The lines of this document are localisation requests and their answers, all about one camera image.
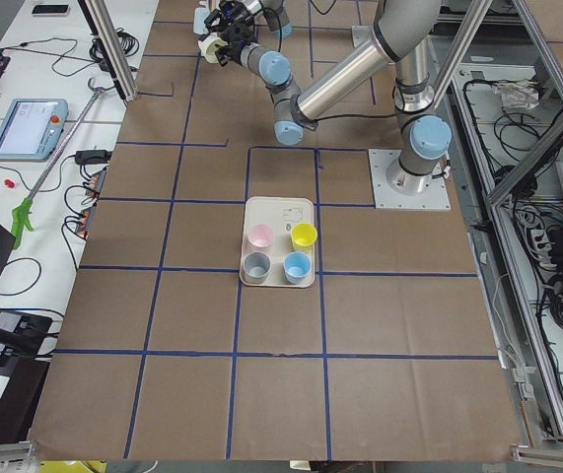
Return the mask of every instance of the yellow cup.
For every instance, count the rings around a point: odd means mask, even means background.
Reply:
[[[294,226],[290,236],[292,237],[292,247],[295,251],[310,251],[310,248],[317,241],[318,232],[314,225],[301,222]]]

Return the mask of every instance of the grid of blue tape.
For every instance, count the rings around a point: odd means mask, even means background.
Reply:
[[[353,1],[356,3],[358,12],[358,21],[362,24],[361,13],[360,13],[360,2],[363,0],[345,0]],[[297,28],[307,28],[309,29],[310,38],[310,62],[312,76],[314,76],[314,64],[323,62],[328,63],[330,61],[317,61],[314,60],[313,52],[313,37],[312,30],[343,30],[336,28],[324,28],[324,27],[313,27],[312,26],[312,6],[308,7],[308,27],[297,27]],[[175,24],[187,24],[191,25],[191,22],[179,22],[179,21],[155,21],[154,23],[175,23]],[[281,147],[281,146],[255,146],[248,150],[248,156],[246,161],[246,184],[244,200],[201,200],[201,199],[177,199],[176,192],[178,186],[178,180],[180,175],[180,167],[182,163],[182,155],[184,149],[187,147],[209,147],[209,148],[225,148],[228,146],[228,141],[225,143],[187,143],[186,134],[189,126],[189,118],[191,114],[192,99],[195,92],[195,86],[197,82],[199,66],[201,58],[198,55],[186,55],[186,54],[145,54],[147,57],[186,57],[194,59],[195,72],[193,76],[193,81],[191,84],[189,102],[187,107],[186,119],[184,122],[184,129],[182,132],[182,139],[179,142],[137,142],[137,141],[118,141],[117,144],[126,145],[142,145],[142,146],[174,146],[178,147],[178,158],[176,165],[176,176],[174,179],[174,186],[172,189],[171,198],[166,199],[147,199],[147,198],[130,198],[130,197],[102,197],[101,200],[111,200],[111,201],[134,201],[134,202],[165,202],[170,204],[170,211],[168,214],[168,220],[166,222],[165,234],[163,238],[163,245],[161,249],[161,256],[158,266],[107,266],[107,265],[81,265],[83,269],[115,269],[115,270],[134,270],[134,271],[155,271],[157,273],[154,293],[152,296],[152,303],[150,306],[150,313],[148,317],[148,323],[146,327],[145,339],[143,343],[142,350],[100,350],[100,349],[58,349],[56,353],[63,354],[86,354],[86,355],[133,355],[140,356],[141,363],[139,368],[139,373],[137,377],[136,390],[134,395],[134,403],[132,406],[132,413],[130,416],[129,429],[125,444],[125,450],[123,452],[123,457],[127,458],[132,445],[132,438],[134,434],[134,427],[136,423],[136,416],[138,412],[139,398],[141,387],[143,384],[145,364],[148,356],[154,357],[224,357],[232,359],[231,366],[231,390],[230,390],[230,401],[229,401],[229,415],[228,415],[228,431],[227,431],[227,444],[226,444],[226,458],[231,458],[231,451],[233,445],[233,420],[235,412],[235,395],[236,395],[236,383],[238,376],[238,359],[239,358],[279,358],[278,355],[270,353],[256,353],[256,352],[240,352],[238,347],[239,334],[240,334],[240,312],[242,308],[242,289],[243,285],[238,282],[237,289],[237,303],[235,310],[235,328],[233,336],[233,350],[231,352],[197,352],[197,351],[169,351],[169,350],[149,350],[150,335],[152,330],[152,323],[154,320],[154,311],[156,308],[157,296],[161,284],[161,278],[163,272],[166,271],[188,271],[188,272],[209,272],[209,273],[235,273],[239,271],[232,268],[190,268],[190,267],[168,267],[164,266],[165,254],[167,249],[167,244],[169,241],[170,227],[172,224],[172,217],[174,214],[174,207],[176,203],[188,203],[188,204],[219,204],[219,205],[245,205],[248,199],[248,184],[250,175],[250,164],[251,164],[251,154],[254,150],[268,149],[268,150],[309,150],[314,153],[314,166],[315,166],[315,176],[316,176],[316,224],[318,234],[322,236],[321,231],[321,208],[326,207],[353,207],[353,208],[373,208],[374,204],[358,204],[358,203],[327,203],[320,201],[320,181],[319,181],[319,160],[320,153],[323,151],[340,151],[348,153],[366,153],[366,150],[360,149],[345,149],[345,148],[310,148],[310,147]],[[371,94],[373,104],[376,104],[376,95],[373,80],[371,80]],[[163,95],[149,94],[155,97],[163,97]],[[325,443],[326,443],[326,455],[329,460],[332,459],[332,439],[331,439],[331,421],[329,412],[329,380],[328,380],[328,361],[331,359],[357,359],[357,360],[497,360],[495,356],[486,355],[399,355],[399,354],[340,354],[340,353],[328,353],[327,352],[327,339],[326,339],[326,316],[325,316],[325,276],[374,276],[374,277],[397,277],[397,276],[408,276],[408,277],[446,277],[446,278],[476,278],[475,273],[401,273],[401,272],[354,272],[354,271],[327,271],[323,267],[323,254],[322,254],[322,237],[317,243],[318,252],[318,268],[316,270],[319,279],[319,300],[320,300],[320,326],[321,326],[321,337],[322,337],[322,352],[321,353],[305,353],[305,354],[293,354],[286,355],[286,358],[293,359],[321,359],[323,368],[323,392],[324,392],[324,423],[325,423]]]

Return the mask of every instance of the smartphone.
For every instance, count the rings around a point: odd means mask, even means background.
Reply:
[[[68,15],[68,4],[45,4],[40,3],[32,9],[32,15],[37,17],[65,17]]]

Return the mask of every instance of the yellow object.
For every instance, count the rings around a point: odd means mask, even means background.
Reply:
[[[43,461],[39,473],[106,473],[104,461]]]
[[[297,224],[290,233],[292,237],[292,247],[295,251],[310,251],[312,245],[316,243],[318,232],[314,225],[302,222]]]

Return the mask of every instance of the gray cup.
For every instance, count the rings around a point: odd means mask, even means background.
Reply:
[[[243,268],[247,283],[261,284],[270,272],[270,258],[264,253],[251,253],[244,259]]]

